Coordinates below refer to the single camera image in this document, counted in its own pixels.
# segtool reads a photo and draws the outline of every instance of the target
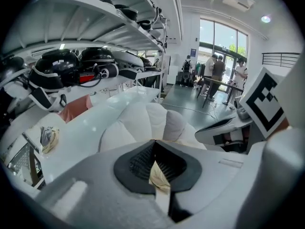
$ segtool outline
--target blue sign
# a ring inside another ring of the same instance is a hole
[[[196,49],[191,48],[191,57],[196,57]]]

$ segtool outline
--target black table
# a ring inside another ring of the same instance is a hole
[[[238,87],[236,87],[236,86],[229,85],[229,84],[227,84],[227,83],[223,83],[223,82],[220,82],[220,81],[217,81],[217,80],[213,80],[213,79],[210,79],[210,78],[205,78],[205,77],[204,77],[203,79],[210,82],[210,88],[209,88],[208,93],[207,93],[207,95],[206,95],[206,98],[205,98],[205,100],[204,100],[204,102],[203,102],[202,108],[203,108],[204,105],[205,105],[205,102],[206,102],[206,100],[207,100],[207,97],[210,95],[210,91],[211,91],[211,89],[212,89],[213,83],[217,83],[217,84],[219,84],[219,85],[224,85],[224,86],[227,86],[227,87],[231,88],[232,90],[234,89],[234,90],[243,92],[242,89],[240,89],[240,88],[238,88]],[[197,95],[197,98],[198,98],[198,96],[199,96],[199,94],[200,94],[200,92],[201,92],[203,86],[204,86],[204,84],[202,85],[202,87],[200,87],[199,93],[198,93],[198,95]],[[230,93],[229,93],[229,97],[228,97],[227,103],[226,103],[225,105],[228,105],[228,102],[229,102],[230,97],[231,97],[231,94],[232,94],[232,90],[231,90]]]

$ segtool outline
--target round ceiling light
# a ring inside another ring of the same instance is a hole
[[[268,17],[268,16],[263,16],[262,17],[262,22],[264,22],[264,23],[269,23],[271,21],[271,18],[270,17]]]

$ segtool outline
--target metal railing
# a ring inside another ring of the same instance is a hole
[[[298,52],[264,52],[263,64],[292,68],[299,58]]]

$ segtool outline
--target sky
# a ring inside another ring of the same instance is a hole
[[[200,20],[200,41],[213,43],[213,22]],[[238,47],[246,47],[246,36],[238,33]],[[215,23],[215,45],[226,47],[227,49],[231,44],[236,45],[236,30]]]

